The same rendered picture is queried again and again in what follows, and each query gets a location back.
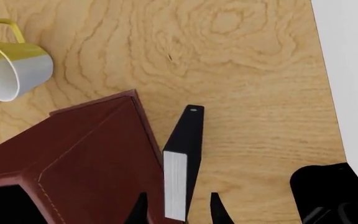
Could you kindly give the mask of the yellow and white mug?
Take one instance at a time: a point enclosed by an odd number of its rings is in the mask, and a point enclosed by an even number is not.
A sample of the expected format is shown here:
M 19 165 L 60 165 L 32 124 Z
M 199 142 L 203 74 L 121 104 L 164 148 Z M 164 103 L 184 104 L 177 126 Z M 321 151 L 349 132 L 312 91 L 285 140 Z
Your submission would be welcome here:
M 0 42 L 0 101 L 10 102 L 45 83 L 53 74 L 53 60 L 41 47 L 26 42 L 18 25 L 0 19 L 17 42 Z

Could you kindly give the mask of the black book with white pages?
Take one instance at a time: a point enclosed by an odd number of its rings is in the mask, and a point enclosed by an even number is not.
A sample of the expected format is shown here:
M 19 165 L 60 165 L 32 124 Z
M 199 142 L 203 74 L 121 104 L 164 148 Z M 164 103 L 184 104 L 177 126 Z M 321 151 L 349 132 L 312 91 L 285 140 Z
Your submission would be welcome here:
M 204 106 L 187 105 L 163 148 L 165 218 L 186 223 L 201 165 Z

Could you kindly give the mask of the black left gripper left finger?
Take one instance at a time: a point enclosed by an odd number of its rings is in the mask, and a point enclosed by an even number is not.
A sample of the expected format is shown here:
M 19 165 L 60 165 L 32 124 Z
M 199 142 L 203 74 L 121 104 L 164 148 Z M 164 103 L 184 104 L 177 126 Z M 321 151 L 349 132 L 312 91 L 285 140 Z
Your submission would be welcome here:
M 147 193 L 142 192 L 139 194 L 139 197 L 136 203 L 133 206 L 132 211 L 127 217 L 126 224 L 149 224 L 147 219 L 148 212 L 148 199 Z

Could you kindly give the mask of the red-brown desk caddy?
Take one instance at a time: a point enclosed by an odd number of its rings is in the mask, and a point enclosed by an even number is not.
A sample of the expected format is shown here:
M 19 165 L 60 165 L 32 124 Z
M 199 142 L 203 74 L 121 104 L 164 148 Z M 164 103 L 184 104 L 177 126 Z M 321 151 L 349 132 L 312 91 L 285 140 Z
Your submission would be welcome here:
M 157 143 L 136 91 L 50 116 L 0 143 L 0 224 L 124 224 L 140 193 L 163 215 Z

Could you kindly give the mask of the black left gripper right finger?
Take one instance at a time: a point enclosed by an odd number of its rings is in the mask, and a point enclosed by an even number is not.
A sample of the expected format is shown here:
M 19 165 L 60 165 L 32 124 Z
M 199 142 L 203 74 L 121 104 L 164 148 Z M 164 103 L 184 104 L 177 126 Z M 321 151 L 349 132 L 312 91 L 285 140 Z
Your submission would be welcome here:
M 211 193 L 210 214 L 212 224 L 234 224 L 217 192 Z

